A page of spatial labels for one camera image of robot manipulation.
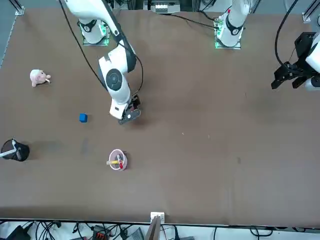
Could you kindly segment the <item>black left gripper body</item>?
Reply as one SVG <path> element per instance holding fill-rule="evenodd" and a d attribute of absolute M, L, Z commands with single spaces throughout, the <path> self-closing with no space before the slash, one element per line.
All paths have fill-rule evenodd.
<path fill-rule="evenodd" d="M 293 64 L 285 62 L 285 65 L 288 68 L 287 73 L 290 77 L 298 77 L 316 73 L 316 71 L 306 62 L 306 58 L 312 48 L 315 35 L 315 32 L 302 32 L 294 41 L 297 61 Z"/>

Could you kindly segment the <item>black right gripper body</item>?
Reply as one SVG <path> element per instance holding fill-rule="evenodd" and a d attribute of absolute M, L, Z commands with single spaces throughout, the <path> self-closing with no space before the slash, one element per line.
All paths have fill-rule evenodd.
<path fill-rule="evenodd" d="M 139 95 L 136 93 L 130 98 L 127 110 L 130 112 L 133 112 L 134 110 L 140 107 L 140 104 L 141 104 L 141 101 L 140 101 Z"/>

